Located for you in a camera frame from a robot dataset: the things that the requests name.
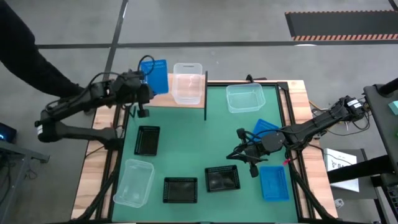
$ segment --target table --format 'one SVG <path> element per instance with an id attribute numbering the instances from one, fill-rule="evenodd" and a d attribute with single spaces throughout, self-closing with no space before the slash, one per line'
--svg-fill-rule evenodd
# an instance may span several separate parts
<path id="1" fill-rule="evenodd" d="M 169 83 L 172 82 L 172 76 L 169 78 Z M 243 82 L 243 81 L 209 81 L 209 83 L 214 82 Z M 293 106 L 293 112 L 295 116 L 296 123 L 305 122 L 308 119 L 312 118 L 312 114 L 310 111 L 310 105 L 308 102 L 307 92 L 305 90 L 305 85 L 302 80 L 288 80 L 288 81 L 280 81 L 287 82 L 289 86 L 290 100 Z M 282 97 L 282 105 L 283 111 L 285 115 L 286 124 L 290 124 L 289 121 L 289 112 L 287 103 Z M 93 124 L 94 128 L 103 128 L 109 126 L 113 120 L 114 108 L 99 108 L 97 110 L 95 116 L 95 122 Z M 312 144 L 319 145 L 318 141 L 313 141 Z M 98 148 L 100 144 L 98 142 L 90 142 L 88 145 L 87 153 Z M 115 157 L 113 156 L 111 167 L 114 166 Z M 100 150 L 95 154 L 92 154 L 89 158 L 86 159 L 83 164 L 81 179 L 79 183 L 79 187 L 76 194 L 76 200 L 72 211 L 72 218 L 78 217 L 83 213 L 85 208 L 91 203 L 92 199 L 98 193 L 101 185 L 101 179 L 104 171 L 104 162 L 106 160 L 106 151 Z M 326 174 L 325 165 L 323 163 L 322 153 L 315 148 L 308 147 L 303 151 L 303 160 L 305 163 L 305 171 L 307 173 L 307 179 L 309 186 L 312 192 L 315 194 L 320 203 L 326 208 L 326 210 L 333 216 L 337 217 L 336 208 L 333 201 L 333 196 L 331 194 L 331 189 L 328 181 L 328 177 Z M 309 217 L 310 211 L 307 209 L 307 201 L 305 196 L 299 189 L 300 195 L 300 203 L 302 207 L 303 217 Z M 103 211 L 101 215 L 103 217 L 107 216 L 108 205 L 110 199 L 110 191 L 105 198 L 105 203 L 103 207 Z"/>

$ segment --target transparent plastic box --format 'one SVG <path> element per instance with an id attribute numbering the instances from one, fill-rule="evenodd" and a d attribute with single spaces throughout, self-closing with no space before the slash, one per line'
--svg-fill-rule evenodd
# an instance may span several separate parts
<path id="1" fill-rule="evenodd" d="M 154 181 L 155 169 L 148 162 L 128 159 L 122 181 L 113 201 L 121 205 L 140 208 L 148 201 Z"/>
<path id="2" fill-rule="evenodd" d="M 258 83 L 227 86 L 226 99 L 231 113 L 257 111 L 266 103 L 264 92 Z"/>
<path id="3" fill-rule="evenodd" d="M 174 65 L 172 95 L 180 105 L 197 105 L 201 99 L 202 65 L 199 63 L 176 63 Z"/>

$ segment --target green tabletop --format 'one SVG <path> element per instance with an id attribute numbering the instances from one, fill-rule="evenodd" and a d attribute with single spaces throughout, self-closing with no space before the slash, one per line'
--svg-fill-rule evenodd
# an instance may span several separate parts
<path id="1" fill-rule="evenodd" d="M 203 109 L 148 107 L 150 117 L 130 117 L 127 124 L 119 183 L 127 159 L 150 162 L 155 177 L 148 202 L 141 208 L 115 203 L 114 222 L 297 222 L 292 183 L 285 166 L 289 201 L 266 202 L 259 177 L 252 178 L 249 165 L 227 160 L 240 140 L 238 128 L 253 131 L 259 118 L 281 126 L 274 86 L 264 86 L 266 104 L 256 112 L 232 114 L 228 111 L 225 86 L 209 86 L 207 121 Z M 139 126 L 159 126 L 157 155 L 134 155 Z M 258 166 L 282 165 L 285 150 L 273 153 Z M 224 192 L 206 191 L 205 168 L 237 165 L 241 188 Z M 197 203 L 163 203 L 165 177 L 197 177 Z"/>

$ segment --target black floor mat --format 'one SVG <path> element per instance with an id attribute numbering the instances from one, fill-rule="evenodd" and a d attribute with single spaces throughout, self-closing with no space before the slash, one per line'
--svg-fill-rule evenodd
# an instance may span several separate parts
<path id="1" fill-rule="evenodd" d="M 389 40 L 398 38 L 395 11 L 286 12 L 293 40 Z"/>

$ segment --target blue basket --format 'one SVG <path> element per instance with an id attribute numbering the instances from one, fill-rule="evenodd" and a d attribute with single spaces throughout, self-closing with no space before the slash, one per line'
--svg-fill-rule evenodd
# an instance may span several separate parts
<path id="1" fill-rule="evenodd" d="M 141 70 L 144 74 L 148 74 L 145 76 L 145 82 L 152 88 L 155 95 L 169 92 L 166 60 L 155 60 L 155 64 L 151 60 L 141 62 Z"/>
<path id="2" fill-rule="evenodd" d="M 274 124 L 271 124 L 271 123 L 269 123 L 269 122 L 267 122 L 267 121 L 264 121 L 263 119 L 259 119 L 259 120 L 257 121 L 256 126 L 254 127 L 253 134 L 257 134 L 257 133 L 259 133 L 260 131 L 270 130 L 270 129 L 279 129 L 279 127 L 276 126 L 276 125 L 274 125 Z M 259 136 L 259 137 L 263 137 L 263 136 L 266 136 L 266 135 L 269 134 L 269 133 L 274 133 L 274 132 L 275 132 L 275 131 L 266 131 L 266 132 L 264 132 L 264 133 L 259 134 L 258 136 Z M 258 138 L 253 137 L 252 140 L 254 140 L 254 141 L 260 141 L 261 139 L 258 139 Z"/>
<path id="3" fill-rule="evenodd" d="M 283 166 L 260 167 L 262 197 L 268 202 L 289 200 L 285 168 Z"/>

